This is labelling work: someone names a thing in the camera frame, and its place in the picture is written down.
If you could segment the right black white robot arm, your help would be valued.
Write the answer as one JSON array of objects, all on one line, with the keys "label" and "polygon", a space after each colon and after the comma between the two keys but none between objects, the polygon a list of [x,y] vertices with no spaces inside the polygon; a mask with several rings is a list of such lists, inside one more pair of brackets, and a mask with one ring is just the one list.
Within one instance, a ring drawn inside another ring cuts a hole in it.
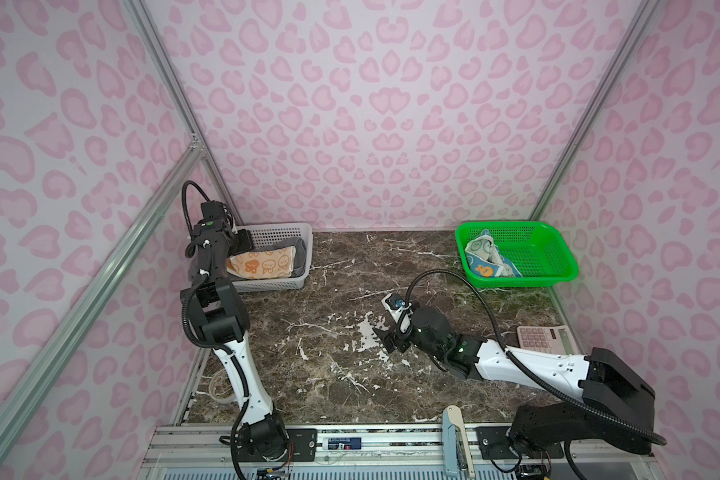
[{"label": "right black white robot arm", "polygon": [[667,443],[654,430],[653,388],[611,350],[562,355],[510,347],[457,333],[433,307],[411,305],[398,295],[382,303],[395,322],[375,331],[388,352],[415,347],[460,379],[513,383],[556,398],[553,405],[520,407],[507,434],[512,442],[543,448],[602,440],[636,455]]}]

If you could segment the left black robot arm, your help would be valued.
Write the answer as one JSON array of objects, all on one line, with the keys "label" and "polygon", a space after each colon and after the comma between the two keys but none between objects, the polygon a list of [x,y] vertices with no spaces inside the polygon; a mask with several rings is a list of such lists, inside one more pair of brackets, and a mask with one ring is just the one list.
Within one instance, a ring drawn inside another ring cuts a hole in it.
[{"label": "left black robot arm", "polygon": [[250,316],[227,269],[240,246],[226,205],[201,204],[202,219],[190,227],[185,256],[192,260],[191,285],[180,293],[184,334],[195,346],[211,350],[226,372],[239,413],[230,446],[232,455],[280,460],[289,454],[289,437],[257,372],[250,349]]}]

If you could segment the grey towel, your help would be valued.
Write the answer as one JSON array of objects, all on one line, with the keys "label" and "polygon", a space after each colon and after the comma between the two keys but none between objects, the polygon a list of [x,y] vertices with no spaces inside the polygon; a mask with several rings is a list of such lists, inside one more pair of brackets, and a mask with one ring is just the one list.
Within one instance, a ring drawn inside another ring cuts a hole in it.
[{"label": "grey towel", "polygon": [[[252,251],[261,252],[261,251],[266,251],[266,250],[275,250],[275,249],[287,247],[287,246],[295,246],[296,247],[296,259],[295,259],[294,272],[290,277],[287,277],[287,278],[295,278],[295,277],[302,275],[306,269],[307,245],[306,245],[306,242],[302,238],[298,238],[298,237],[287,238],[285,240],[282,240],[280,242],[277,242],[277,243],[267,246],[267,247],[254,248]],[[230,274],[229,272],[228,272],[228,274],[229,274],[229,277],[232,278],[234,281],[239,281],[239,280],[252,281],[252,280],[244,280],[242,278],[236,277],[236,276]]]}]

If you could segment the teal patterned towel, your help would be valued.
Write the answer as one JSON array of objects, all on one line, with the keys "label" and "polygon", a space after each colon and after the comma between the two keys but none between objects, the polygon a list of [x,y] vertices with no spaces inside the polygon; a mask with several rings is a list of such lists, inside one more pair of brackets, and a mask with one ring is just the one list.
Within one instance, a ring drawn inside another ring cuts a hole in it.
[{"label": "teal patterned towel", "polygon": [[494,237],[484,229],[464,250],[468,269],[480,278],[521,278],[512,261],[503,256]]}]

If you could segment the orange patterned towel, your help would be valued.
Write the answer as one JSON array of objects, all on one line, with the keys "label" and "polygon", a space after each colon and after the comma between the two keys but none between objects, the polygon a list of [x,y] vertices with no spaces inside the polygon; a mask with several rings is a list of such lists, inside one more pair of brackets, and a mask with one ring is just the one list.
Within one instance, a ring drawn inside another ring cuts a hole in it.
[{"label": "orange patterned towel", "polygon": [[290,277],[295,268],[296,247],[287,246],[261,252],[250,251],[226,260],[227,271],[244,280]]}]

